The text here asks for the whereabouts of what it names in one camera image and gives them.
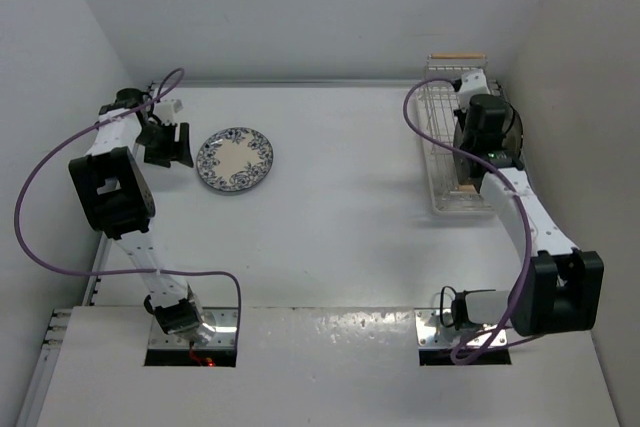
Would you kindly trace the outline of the black patterned rim plate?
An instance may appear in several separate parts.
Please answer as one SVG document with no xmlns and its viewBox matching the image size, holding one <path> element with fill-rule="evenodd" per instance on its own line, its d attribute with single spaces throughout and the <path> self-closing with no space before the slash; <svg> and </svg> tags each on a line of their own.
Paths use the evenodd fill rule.
<svg viewBox="0 0 640 427">
<path fill-rule="evenodd" d="M 520 161 L 524 143 L 524 129 L 521 116 L 512 105 L 508 107 L 503 133 L 503 148 L 508 154 Z"/>
</svg>

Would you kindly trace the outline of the brown rim cream plate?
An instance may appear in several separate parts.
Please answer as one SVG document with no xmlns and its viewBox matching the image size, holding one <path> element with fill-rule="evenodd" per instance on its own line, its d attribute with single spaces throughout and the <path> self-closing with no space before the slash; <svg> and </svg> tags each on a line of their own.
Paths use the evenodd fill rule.
<svg viewBox="0 0 640 427">
<path fill-rule="evenodd" d="M 476 154 L 475 144 L 475 135 L 467 135 L 465 133 L 465 120 L 462 117 L 458 118 L 455 125 L 453 146 L 458 150 Z M 473 185 L 478 190 L 483 174 L 482 167 L 478 166 L 468 156 L 459 153 L 454 153 L 453 158 L 458 183 L 460 185 Z"/>
</svg>

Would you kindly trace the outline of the blue floral ceramic plate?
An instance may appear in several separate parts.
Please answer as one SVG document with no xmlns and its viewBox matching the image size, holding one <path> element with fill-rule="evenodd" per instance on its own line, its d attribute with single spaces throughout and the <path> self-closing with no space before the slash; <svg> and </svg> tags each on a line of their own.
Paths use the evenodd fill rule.
<svg viewBox="0 0 640 427">
<path fill-rule="evenodd" d="M 266 136 L 248 127 L 230 127 L 207 138 L 195 166 L 200 179 L 222 193 L 240 193 L 269 174 L 274 149 Z"/>
</svg>

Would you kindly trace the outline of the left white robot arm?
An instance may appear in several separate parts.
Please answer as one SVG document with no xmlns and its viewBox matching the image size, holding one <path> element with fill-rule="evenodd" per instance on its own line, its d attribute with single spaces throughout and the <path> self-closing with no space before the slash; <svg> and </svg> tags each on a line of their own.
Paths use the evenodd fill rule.
<svg viewBox="0 0 640 427">
<path fill-rule="evenodd" d="M 179 101 L 160 104 L 160 114 L 132 110 L 150 98 L 136 88 L 117 92 L 99 110 L 96 139 L 87 153 L 69 162 L 69 172 L 90 226 L 125 252 L 148 290 L 145 309 L 161 330 L 190 345 L 204 345 L 214 331 L 186 278 L 172 274 L 166 253 L 152 232 L 156 206 L 135 160 L 138 146 L 146 163 L 169 168 L 173 162 L 194 166 L 189 125 L 174 122 Z"/>
</svg>

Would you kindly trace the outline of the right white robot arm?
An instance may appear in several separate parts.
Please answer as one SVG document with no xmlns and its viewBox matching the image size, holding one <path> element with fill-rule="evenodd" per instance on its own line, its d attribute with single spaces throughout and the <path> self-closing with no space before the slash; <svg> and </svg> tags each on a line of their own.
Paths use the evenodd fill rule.
<svg viewBox="0 0 640 427">
<path fill-rule="evenodd" d="M 450 326 L 471 329 L 505 317 L 521 336 L 593 328 L 604 263 L 580 249 L 555 224 L 530 186 L 518 148 L 506 145 L 518 116 L 502 98 L 479 93 L 454 112 L 456 175 L 492 208 L 524 263 L 511 291 L 461 291 L 451 303 Z"/>
</svg>

